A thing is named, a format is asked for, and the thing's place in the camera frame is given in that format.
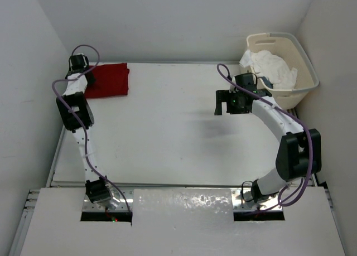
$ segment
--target laundry basket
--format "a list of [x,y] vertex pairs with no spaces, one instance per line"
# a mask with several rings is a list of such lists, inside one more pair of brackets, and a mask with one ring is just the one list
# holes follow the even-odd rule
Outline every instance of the laundry basket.
[[[283,109],[294,108],[305,95],[319,85],[319,80],[306,53],[297,39],[289,33],[262,33],[247,37],[247,49],[251,52],[268,50],[285,60],[290,69],[297,69],[296,85],[293,89],[271,89],[262,79],[257,88],[267,89]],[[241,73],[254,73],[252,66],[240,67]]]

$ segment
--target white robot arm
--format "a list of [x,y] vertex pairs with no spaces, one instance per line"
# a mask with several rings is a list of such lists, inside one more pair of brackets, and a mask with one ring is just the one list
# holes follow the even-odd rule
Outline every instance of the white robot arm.
[[85,173],[86,194],[92,203],[101,203],[103,206],[109,206],[113,198],[113,188],[108,183],[107,176],[102,168],[98,166],[94,155],[94,146],[92,140],[92,130],[94,124],[93,114],[84,97],[84,91],[87,85],[95,82],[91,72],[81,75],[89,69],[88,58],[83,54],[73,55],[69,58],[70,69],[67,75],[67,89],[62,95],[62,100],[75,112],[86,128],[84,132],[82,125],[68,111],[61,99],[57,98],[64,126],[71,131],[79,146],[80,155],[83,160]]
[[[255,180],[250,191],[254,202],[265,201],[291,181],[306,176],[309,157],[306,133],[302,125],[274,108],[278,106],[274,98],[267,90],[257,89],[253,74],[238,75],[235,77],[235,83],[272,103],[270,106],[239,90],[216,91],[215,115],[222,115],[222,102],[227,104],[227,113],[253,113],[280,142],[275,168],[264,177]],[[311,173],[316,173],[321,170],[321,136],[315,129],[310,129],[309,133],[313,145]]]

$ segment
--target red cloth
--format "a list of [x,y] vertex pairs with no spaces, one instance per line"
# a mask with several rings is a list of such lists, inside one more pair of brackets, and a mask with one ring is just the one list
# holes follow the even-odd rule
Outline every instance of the red cloth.
[[99,65],[92,72],[96,81],[86,88],[86,98],[128,95],[127,64]]

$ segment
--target white laundry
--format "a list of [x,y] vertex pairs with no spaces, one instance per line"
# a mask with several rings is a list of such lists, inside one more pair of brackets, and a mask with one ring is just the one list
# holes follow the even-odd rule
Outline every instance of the white laundry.
[[270,51],[245,52],[241,65],[252,65],[257,76],[265,76],[274,89],[293,89],[296,83],[297,69],[286,64],[284,59],[273,55]]

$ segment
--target white table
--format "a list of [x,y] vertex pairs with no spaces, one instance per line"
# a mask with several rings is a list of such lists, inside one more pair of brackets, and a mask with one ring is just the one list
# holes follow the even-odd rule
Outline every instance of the white table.
[[322,187],[262,222],[233,222],[228,189],[135,190],[133,226],[80,221],[84,191],[41,189],[22,256],[344,255]]
[[[208,64],[128,64],[129,94],[89,100],[98,164],[116,183],[240,185],[275,166],[278,141],[252,114],[214,116],[229,85]],[[232,74],[238,65],[229,65]],[[52,185],[82,185],[71,134],[60,142]]]

